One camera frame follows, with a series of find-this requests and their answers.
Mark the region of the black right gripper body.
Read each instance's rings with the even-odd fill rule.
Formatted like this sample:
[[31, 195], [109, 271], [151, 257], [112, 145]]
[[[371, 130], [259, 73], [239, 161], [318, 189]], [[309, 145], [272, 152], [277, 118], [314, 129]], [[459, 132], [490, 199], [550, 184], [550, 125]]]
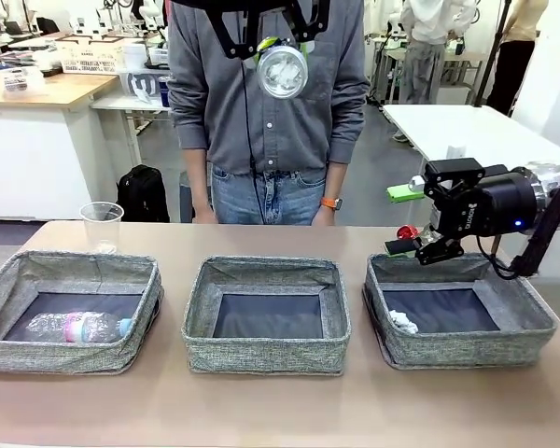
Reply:
[[484, 167], [473, 158], [429, 161], [424, 194], [438, 233], [515, 233], [536, 221], [536, 193], [523, 167]]

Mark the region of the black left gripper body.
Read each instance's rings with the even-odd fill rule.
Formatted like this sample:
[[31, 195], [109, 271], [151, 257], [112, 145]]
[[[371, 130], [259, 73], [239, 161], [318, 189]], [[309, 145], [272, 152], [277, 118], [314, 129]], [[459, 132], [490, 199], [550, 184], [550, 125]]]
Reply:
[[285, 0], [172, 0], [170, 11], [177, 6], [204, 10], [206, 12], [268, 12], [273, 10], [289, 11], [293, 8], [292, 1]]

